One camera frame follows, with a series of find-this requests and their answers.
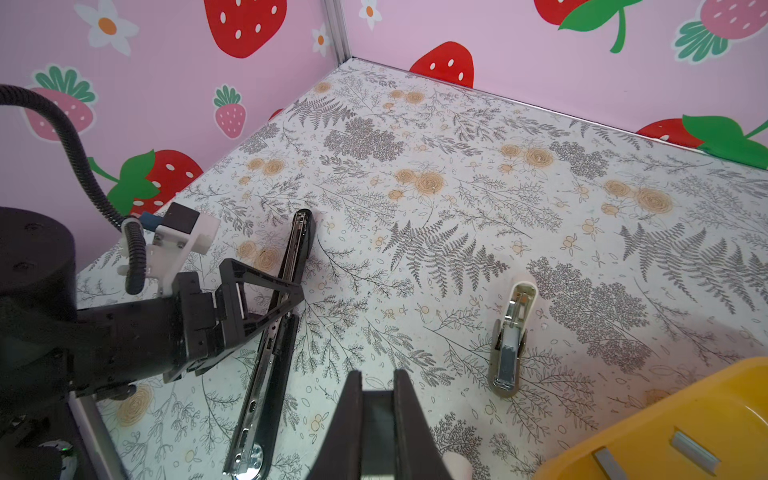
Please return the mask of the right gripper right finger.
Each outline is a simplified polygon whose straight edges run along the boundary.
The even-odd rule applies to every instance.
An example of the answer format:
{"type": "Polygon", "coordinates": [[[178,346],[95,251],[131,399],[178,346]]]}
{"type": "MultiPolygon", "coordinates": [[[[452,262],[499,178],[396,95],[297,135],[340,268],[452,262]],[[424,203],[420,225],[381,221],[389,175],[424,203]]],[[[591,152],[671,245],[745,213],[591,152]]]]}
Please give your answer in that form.
{"type": "Polygon", "coordinates": [[[408,373],[394,372],[395,479],[450,480],[408,373]]]}

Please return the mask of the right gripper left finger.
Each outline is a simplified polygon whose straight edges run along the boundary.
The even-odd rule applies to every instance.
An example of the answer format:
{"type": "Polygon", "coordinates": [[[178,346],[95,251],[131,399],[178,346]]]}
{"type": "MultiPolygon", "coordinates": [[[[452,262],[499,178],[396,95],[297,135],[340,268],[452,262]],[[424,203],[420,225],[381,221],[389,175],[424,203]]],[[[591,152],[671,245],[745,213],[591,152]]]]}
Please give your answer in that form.
{"type": "Polygon", "coordinates": [[[363,420],[362,374],[352,371],[307,480],[360,478],[363,420]]]}

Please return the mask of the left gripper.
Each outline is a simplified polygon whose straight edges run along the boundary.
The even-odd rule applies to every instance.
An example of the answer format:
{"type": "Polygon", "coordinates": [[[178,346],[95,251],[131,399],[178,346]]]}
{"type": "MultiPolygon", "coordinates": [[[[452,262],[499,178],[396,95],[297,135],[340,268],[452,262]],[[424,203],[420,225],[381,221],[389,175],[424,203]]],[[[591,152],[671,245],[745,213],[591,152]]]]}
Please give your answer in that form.
{"type": "Polygon", "coordinates": [[[227,258],[220,265],[219,287],[201,289],[199,275],[183,272],[173,283],[177,314],[172,332],[173,360],[163,374],[167,383],[193,373],[201,376],[250,342],[304,300],[304,262],[284,260],[278,276],[227,258]]]}

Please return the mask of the yellow plastic tray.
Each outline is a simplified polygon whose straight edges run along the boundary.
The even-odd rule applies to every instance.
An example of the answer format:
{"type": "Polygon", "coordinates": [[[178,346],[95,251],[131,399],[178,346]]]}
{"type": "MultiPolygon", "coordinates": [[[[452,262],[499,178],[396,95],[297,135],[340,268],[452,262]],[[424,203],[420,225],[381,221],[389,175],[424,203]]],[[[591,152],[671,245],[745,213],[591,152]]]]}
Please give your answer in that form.
{"type": "Polygon", "coordinates": [[[538,479],[764,479],[767,360],[740,361],[544,463],[538,479]]]}

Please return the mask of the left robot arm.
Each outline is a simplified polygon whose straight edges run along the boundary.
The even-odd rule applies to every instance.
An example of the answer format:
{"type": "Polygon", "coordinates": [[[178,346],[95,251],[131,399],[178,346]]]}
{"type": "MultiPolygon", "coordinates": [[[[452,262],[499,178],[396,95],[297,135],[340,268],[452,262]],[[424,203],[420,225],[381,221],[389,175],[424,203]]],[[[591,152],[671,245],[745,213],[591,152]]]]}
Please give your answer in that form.
{"type": "Polygon", "coordinates": [[[218,223],[179,204],[163,216],[121,214],[98,185],[80,137],[53,101],[5,85],[5,106],[28,109],[53,128],[86,195],[117,228],[127,251],[130,303],[80,309],[75,245],[69,230],[27,210],[1,211],[1,412],[17,416],[69,395],[125,399],[138,380],[202,375],[254,338],[260,339],[223,471],[263,479],[272,465],[303,301],[301,279],[314,219],[299,210],[280,272],[271,275],[227,258],[220,285],[205,292],[183,266],[204,253],[218,223]],[[155,298],[138,297],[149,278],[155,298]]]}

